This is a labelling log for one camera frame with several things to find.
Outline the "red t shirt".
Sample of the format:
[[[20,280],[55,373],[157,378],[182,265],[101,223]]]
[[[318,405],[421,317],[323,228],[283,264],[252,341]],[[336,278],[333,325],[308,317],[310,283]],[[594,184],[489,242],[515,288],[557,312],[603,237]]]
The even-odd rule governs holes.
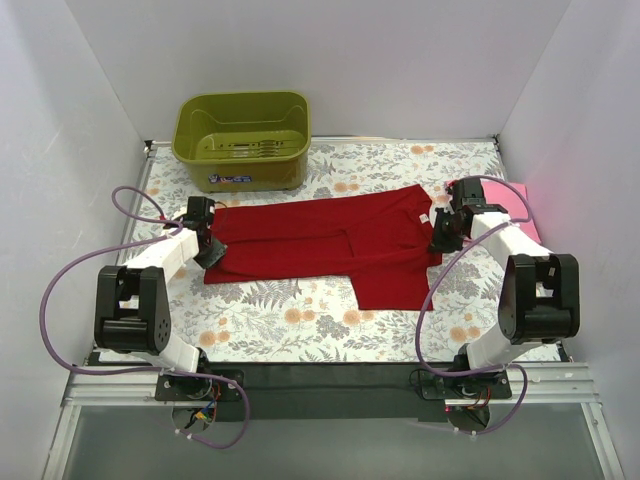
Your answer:
[[[343,198],[229,209],[216,236],[227,247],[209,285],[343,276],[362,310],[418,311],[427,271],[432,202],[419,185]]]

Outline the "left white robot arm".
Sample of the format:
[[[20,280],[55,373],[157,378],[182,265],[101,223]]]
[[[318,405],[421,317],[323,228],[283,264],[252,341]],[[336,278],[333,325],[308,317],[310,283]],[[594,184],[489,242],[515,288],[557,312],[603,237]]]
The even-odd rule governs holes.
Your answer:
[[[122,266],[102,268],[97,279],[97,346],[133,355],[166,372],[182,371],[178,387],[193,400],[211,392],[213,377],[204,352],[172,332],[167,285],[189,261],[207,270],[226,254],[227,246],[212,233],[214,219],[214,200],[190,197],[177,216],[180,232]]]

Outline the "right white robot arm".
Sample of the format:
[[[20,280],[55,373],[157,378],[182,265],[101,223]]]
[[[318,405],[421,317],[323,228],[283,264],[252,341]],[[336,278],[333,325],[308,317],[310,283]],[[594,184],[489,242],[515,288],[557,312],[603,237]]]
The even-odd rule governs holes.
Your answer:
[[[514,218],[508,209],[486,199],[484,175],[451,181],[450,201],[436,208],[430,249],[460,260],[483,247],[504,271],[497,322],[466,345],[450,370],[431,374],[452,378],[454,389],[475,397],[494,375],[544,344],[577,335],[580,327],[579,264],[571,254],[557,254],[527,235],[522,227],[533,219],[530,209]]]

